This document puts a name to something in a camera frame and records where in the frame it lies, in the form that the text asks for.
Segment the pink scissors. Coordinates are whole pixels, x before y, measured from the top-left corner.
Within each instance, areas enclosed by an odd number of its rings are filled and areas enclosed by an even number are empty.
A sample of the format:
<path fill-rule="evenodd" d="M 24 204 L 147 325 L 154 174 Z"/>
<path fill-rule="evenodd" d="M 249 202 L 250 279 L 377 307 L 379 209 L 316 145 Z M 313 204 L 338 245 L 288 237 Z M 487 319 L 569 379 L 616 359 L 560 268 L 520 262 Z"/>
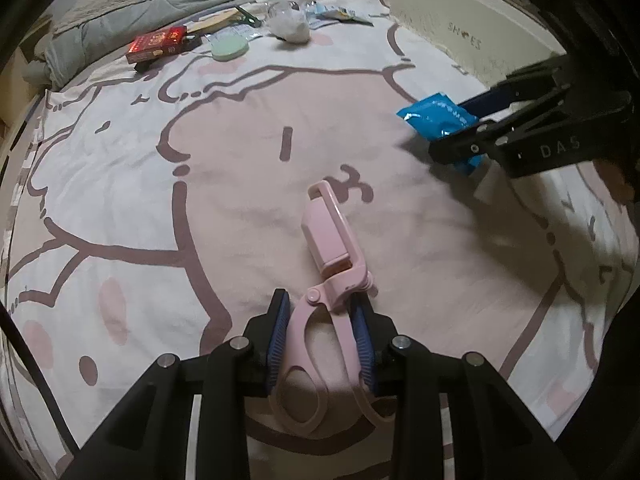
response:
<path fill-rule="evenodd" d="M 300 227 L 321 282 L 308 288 L 291 308 L 283 361 L 276 386 L 268 396 L 269 403 L 279 424 L 296 436 L 308 436 L 326 417 L 329 389 L 312 362 L 306 343 L 311 317 L 318 308 L 324 307 L 336 333 L 347 381 L 358 408 L 371 424 L 382 426 L 392 419 L 378 414 L 372 405 L 375 396 L 364 383 L 350 318 L 350 306 L 354 301 L 370 302 L 368 292 L 373 287 L 372 274 L 329 182 L 321 180 L 311 185 L 308 197 Z M 282 400 L 288 375 L 296 370 L 310 379 L 317 398 L 314 414 L 303 422 L 288 414 Z"/>

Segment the wooden fan paddle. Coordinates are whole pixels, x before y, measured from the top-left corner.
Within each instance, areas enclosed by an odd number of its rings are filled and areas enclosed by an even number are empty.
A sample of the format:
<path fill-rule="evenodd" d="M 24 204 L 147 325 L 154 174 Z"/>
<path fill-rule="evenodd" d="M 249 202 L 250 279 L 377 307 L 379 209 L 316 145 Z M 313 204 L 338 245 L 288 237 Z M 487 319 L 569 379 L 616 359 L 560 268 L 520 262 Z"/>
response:
<path fill-rule="evenodd" d="M 241 12 L 235 8 L 220 11 L 206 16 L 206 18 L 200 18 L 197 21 L 189 22 L 186 24 L 186 33 L 188 35 L 212 34 L 219 29 L 229 26 L 240 16 Z"/>

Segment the white shoe storage box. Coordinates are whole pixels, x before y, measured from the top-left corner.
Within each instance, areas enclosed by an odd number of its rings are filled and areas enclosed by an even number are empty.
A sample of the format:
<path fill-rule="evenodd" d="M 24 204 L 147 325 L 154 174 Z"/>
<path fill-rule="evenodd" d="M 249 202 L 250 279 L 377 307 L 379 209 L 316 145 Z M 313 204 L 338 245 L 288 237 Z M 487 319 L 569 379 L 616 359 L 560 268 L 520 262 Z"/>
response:
<path fill-rule="evenodd" d="M 503 0 L 390 0 L 390 10 L 487 87 L 565 53 L 548 29 Z"/>

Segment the paper receipt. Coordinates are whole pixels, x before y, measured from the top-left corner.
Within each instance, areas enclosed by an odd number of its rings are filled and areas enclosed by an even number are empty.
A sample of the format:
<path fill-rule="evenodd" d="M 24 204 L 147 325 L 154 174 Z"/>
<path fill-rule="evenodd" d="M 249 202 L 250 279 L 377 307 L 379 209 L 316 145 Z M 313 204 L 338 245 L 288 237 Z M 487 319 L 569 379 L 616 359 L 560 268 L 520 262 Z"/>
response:
<path fill-rule="evenodd" d="M 207 34 L 209 41 L 221 40 L 226 38 L 243 38 L 247 42 L 251 42 L 257 38 L 264 36 L 265 29 L 262 27 L 252 27 L 247 24 L 235 24 L 219 29 L 216 32 Z"/>

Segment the brown tape roll in bag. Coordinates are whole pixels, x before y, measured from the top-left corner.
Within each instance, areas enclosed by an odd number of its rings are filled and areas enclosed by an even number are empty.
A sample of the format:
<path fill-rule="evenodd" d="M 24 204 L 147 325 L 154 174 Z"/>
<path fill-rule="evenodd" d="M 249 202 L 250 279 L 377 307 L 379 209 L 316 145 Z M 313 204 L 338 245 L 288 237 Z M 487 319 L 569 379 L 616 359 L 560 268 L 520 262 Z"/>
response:
<path fill-rule="evenodd" d="M 276 15 L 288 11 L 314 13 L 317 0 L 274 0 L 267 8 L 269 15 Z"/>

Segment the cartoon print blanket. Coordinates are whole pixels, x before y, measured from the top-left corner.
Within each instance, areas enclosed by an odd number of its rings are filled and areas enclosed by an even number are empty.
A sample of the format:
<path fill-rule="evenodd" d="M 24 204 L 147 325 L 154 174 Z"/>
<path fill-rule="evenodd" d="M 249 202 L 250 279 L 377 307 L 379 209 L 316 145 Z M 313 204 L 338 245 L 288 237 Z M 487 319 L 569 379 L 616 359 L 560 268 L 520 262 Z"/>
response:
<path fill-rule="evenodd" d="M 32 103 L 1 173 L 1 474 L 197 479 L 206 361 L 321 282 L 302 228 L 326 180 L 372 274 L 373 311 L 447 360 L 443 479 L 583 479 L 564 450 L 630 311 L 639 239 L 592 160 L 514 170 L 520 133 L 566 64 L 485 86 L 401 24 L 390 0 L 317 0 L 373 25 L 270 34 L 229 62 L 207 38 L 136 70 L 118 52 Z M 488 153 L 442 165 L 396 116 L 442 92 L 515 100 Z M 328 311 L 306 329 L 329 389 L 286 430 L 245 400 L 249 479 L 393 479 L 396 399 L 371 424 Z"/>

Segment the green round compact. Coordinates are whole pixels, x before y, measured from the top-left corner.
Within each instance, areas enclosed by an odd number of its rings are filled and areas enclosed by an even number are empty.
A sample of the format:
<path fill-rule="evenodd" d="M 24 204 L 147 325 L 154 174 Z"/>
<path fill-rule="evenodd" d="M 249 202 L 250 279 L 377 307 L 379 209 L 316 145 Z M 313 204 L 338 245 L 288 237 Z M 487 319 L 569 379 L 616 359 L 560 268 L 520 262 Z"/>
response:
<path fill-rule="evenodd" d="M 244 55 L 250 45 L 242 36 L 212 37 L 209 39 L 210 52 L 218 62 L 229 62 Z"/>

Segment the green clothes peg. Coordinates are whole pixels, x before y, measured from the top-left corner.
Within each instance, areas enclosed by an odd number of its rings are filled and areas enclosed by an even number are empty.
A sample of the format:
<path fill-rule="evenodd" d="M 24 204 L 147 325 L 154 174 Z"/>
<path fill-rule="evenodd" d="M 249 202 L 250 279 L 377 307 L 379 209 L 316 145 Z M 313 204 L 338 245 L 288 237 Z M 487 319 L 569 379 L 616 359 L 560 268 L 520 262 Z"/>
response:
<path fill-rule="evenodd" d="M 262 27 L 262 21 L 254 14 L 251 14 L 247 10 L 244 10 L 242 6 L 236 6 L 235 10 L 239 12 L 239 17 L 235 20 L 237 23 L 248 25 L 251 28 Z"/>

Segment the white blue sachet packet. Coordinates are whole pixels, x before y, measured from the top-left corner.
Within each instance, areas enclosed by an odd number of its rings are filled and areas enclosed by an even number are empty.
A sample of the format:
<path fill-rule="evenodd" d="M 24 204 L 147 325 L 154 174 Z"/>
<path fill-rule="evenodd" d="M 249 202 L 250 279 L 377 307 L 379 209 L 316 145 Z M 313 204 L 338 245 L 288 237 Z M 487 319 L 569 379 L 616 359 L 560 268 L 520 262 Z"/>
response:
<path fill-rule="evenodd" d="M 318 2 L 308 6 L 306 18 L 311 29 L 318 29 L 337 23 L 373 25 L 368 18 L 357 14 L 353 10 L 343 8 L 342 6 L 326 6 Z"/>

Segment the blue snack packet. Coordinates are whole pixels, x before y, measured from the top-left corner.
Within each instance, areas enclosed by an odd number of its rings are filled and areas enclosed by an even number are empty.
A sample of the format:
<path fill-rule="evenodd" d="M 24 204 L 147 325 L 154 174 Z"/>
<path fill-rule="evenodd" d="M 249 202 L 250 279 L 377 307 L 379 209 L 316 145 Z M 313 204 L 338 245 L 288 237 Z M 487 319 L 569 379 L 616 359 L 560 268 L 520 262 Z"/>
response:
<path fill-rule="evenodd" d="M 446 138 L 480 121 L 442 92 L 401 108 L 396 116 L 428 142 Z"/>

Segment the red cigarette box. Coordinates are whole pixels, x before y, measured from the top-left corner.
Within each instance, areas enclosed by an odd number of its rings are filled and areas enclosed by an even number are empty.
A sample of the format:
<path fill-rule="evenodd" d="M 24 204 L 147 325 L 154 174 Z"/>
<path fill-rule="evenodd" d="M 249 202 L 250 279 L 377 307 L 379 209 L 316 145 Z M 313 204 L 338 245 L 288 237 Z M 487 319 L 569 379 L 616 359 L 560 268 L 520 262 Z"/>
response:
<path fill-rule="evenodd" d="M 186 26 L 168 27 L 134 38 L 126 53 L 129 64 L 155 61 L 182 50 Z"/>

